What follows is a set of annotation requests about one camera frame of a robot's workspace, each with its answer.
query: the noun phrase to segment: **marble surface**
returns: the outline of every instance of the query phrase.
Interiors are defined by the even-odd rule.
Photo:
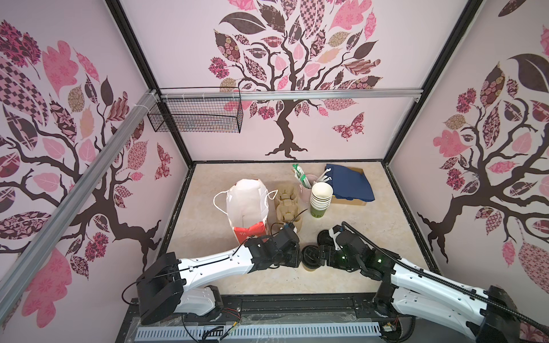
[[[316,245],[318,232],[346,221],[382,248],[428,269],[412,234],[406,217],[393,192],[380,162],[338,163],[362,168],[368,178],[375,201],[366,206],[331,204],[322,218],[304,213],[298,236],[300,246]],[[326,163],[302,163],[307,174],[320,175]],[[268,190],[282,182],[295,182],[291,163],[198,164],[194,171],[183,208],[175,226],[168,252],[177,258],[201,257],[230,250],[238,242],[227,216],[212,203],[214,195],[229,189],[243,178],[260,179]],[[217,197],[217,205],[225,209],[225,194]],[[300,202],[302,209],[308,204]],[[276,211],[269,200],[268,223],[276,222]],[[280,267],[230,276],[212,283],[221,294],[295,294],[295,293],[360,293],[375,292],[379,282],[360,273],[348,273],[332,267],[320,267],[309,272],[298,268]]]

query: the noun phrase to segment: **butterfly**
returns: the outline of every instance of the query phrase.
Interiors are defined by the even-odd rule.
[[[170,164],[172,157],[170,157],[170,154],[165,153],[164,148],[158,143],[156,144],[156,149],[158,150],[158,157],[160,157],[161,162],[161,165],[156,169],[156,173],[154,174],[154,179],[158,180],[162,176],[168,177],[170,175],[168,164]]]
[[[347,125],[336,125],[332,127],[336,132],[341,133],[341,136],[345,138],[347,141],[349,141],[349,137],[352,136],[352,133],[362,133],[362,130],[364,129],[364,125],[361,123],[364,121],[364,112],[357,115],[353,120],[350,126]]]

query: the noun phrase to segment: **patterned leaf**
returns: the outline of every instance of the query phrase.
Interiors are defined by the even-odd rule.
[[[324,30],[320,30],[316,34],[316,38],[311,44],[311,58],[316,57],[320,54],[320,52],[324,48],[324,44],[326,44],[326,34],[324,33]]]
[[[522,195],[530,190],[537,182],[530,183],[530,182],[516,182],[514,185],[511,186],[511,189],[509,190],[509,194],[511,196],[517,196]]]
[[[252,76],[259,80],[267,81],[265,70],[256,61],[253,61],[246,56],[244,56],[244,61],[246,62],[246,68]]]
[[[221,19],[219,23],[229,23],[245,35],[253,35],[265,31],[265,25],[258,18],[246,12],[231,13]]]
[[[323,100],[327,109],[333,111],[339,111],[346,109],[347,107],[357,104],[353,99],[326,99]]]
[[[465,117],[462,114],[454,114],[444,122],[450,130],[458,130],[465,125]]]
[[[491,147],[500,135],[500,114],[497,112],[497,107],[498,106],[495,106],[494,109],[492,109],[492,112],[486,118],[483,125],[482,134],[486,148]]]
[[[494,209],[492,207],[483,207],[480,210],[478,210],[477,215],[475,215],[475,219],[486,219],[490,217]]]
[[[486,234],[488,235],[495,228],[501,225],[502,219],[503,218],[501,217],[501,212],[499,211],[496,211],[496,213],[488,217],[488,219],[486,220]]]
[[[503,253],[503,258],[505,259],[505,262],[507,262],[507,267],[513,264],[514,257],[515,257],[515,250],[513,241],[508,240],[503,244],[503,247],[501,248],[501,252]]]
[[[2,105],[2,107],[4,109],[5,118],[8,121],[9,129],[12,131],[15,139],[27,147],[28,150],[33,150],[38,142],[38,133],[34,126],[29,123],[28,120],[9,112],[4,105]]]
[[[442,165],[442,167],[440,167],[440,169],[450,169],[451,167],[453,167],[454,164],[456,164],[457,160],[458,160],[457,157],[452,157],[448,159],[446,162],[444,162],[444,164]]]
[[[301,25],[299,25],[299,17],[295,19],[295,23],[290,28],[290,33],[288,33],[288,43],[291,45],[299,40],[301,37]]]
[[[360,39],[360,35],[362,34],[362,31],[359,33],[355,33],[349,39],[347,40],[347,51],[351,51],[355,46],[356,43],[358,43],[358,40]]]
[[[533,244],[523,241],[518,253],[522,268],[530,279],[542,290],[549,293],[549,254]]]
[[[507,120],[510,120],[510,121],[522,120],[522,112],[516,105],[513,105],[512,103],[509,103],[507,101],[504,101],[504,103],[505,103],[505,111],[503,112],[503,114]]]
[[[15,201],[15,189],[13,187],[0,189],[0,213],[7,211]]]
[[[532,116],[541,122],[549,121],[549,105],[532,100]]]
[[[274,6],[259,4],[261,16],[273,30],[284,33],[284,17]]]
[[[70,267],[78,275],[83,275],[89,280],[88,261],[85,258],[72,255],[70,257]]]
[[[19,169],[21,158],[16,152],[0,157],[0,177],[9,177]]]
[[[31,211],[20,213],[0,221],[0,238],[21,239],[40,231],[50,215]]]

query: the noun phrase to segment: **wallpaper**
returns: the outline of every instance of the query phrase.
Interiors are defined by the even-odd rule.
[[[152,9],[131,1],[125,8],[162,87],[263,92],[420,87],[463,4],[224,0],[215,6],[168,1]],[[421,18],[435,10],[431,24],[440,30],[429,33]],[[413,47],[406,27],[416,30]],[[167,44],[166,37],[180,38]],[[410,48],[413,54],[403,53]],[[411,101],[246,101],[240,134],[182,135],[195,160],[382,158]]]
[[[77,12],[63,20],[73,2],[41,6],[43,18],[22,4],[0,22],[2,275],[146,91],[102,2],[76,4],[86,13],[79,25]],[[99,28],[92,35],[88,21]],[[114,340],[127,309],[120,294],[154,261],[185,173],[171,136],[141,121],[2,323],[1,339],[68,341],[72,331],[78,341]]]
[[[543,324],[549,30],[536,13],[548,10],[532,0],[487,4],[391,165],[444,275],[498,284]]]

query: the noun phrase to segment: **pink wall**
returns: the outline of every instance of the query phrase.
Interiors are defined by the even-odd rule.
[[[487,2],[391,168],[444,275],[547,325],[549,3],[506,3]]]
[[[146,86],[100,0],[17,2],[0,20],[4,275]],[[4,321],[2,341],[113,341],[127,309],[120,294],[155,259],[185,173],[171,136],[145,119]]]

